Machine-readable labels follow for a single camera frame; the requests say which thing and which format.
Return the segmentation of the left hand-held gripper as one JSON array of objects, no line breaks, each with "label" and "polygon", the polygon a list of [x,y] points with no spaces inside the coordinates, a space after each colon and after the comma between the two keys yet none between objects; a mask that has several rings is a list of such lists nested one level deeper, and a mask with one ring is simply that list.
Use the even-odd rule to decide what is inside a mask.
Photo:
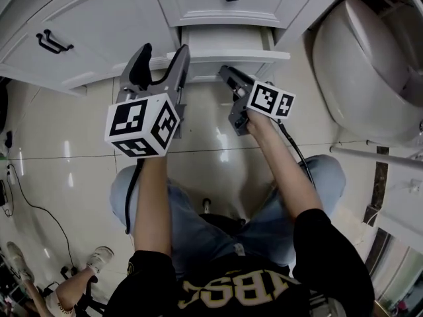
[{"label": "left hand-held gripper", "polygon": [[175,52],[166,81],[152,83],[151,54],[152,45],[146,43],[128,61],[106,117],[104,141],[131,159],[165,156],[184,112],[180,99],[190,65],[189,46]]}]

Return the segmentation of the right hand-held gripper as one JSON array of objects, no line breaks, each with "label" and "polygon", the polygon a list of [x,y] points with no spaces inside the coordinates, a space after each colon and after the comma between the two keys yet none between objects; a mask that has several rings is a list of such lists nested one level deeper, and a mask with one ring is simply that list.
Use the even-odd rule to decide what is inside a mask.
[{"label": "right hand-held gripper", "polygon": [[229,122],[238,136],[249,134],[247,110],[254,110],[272,120],[284,120],[289,117],[295,94],[268,83],[255,81],[232,66],[222,65],[218,74],[233,92],[234,103]]}]

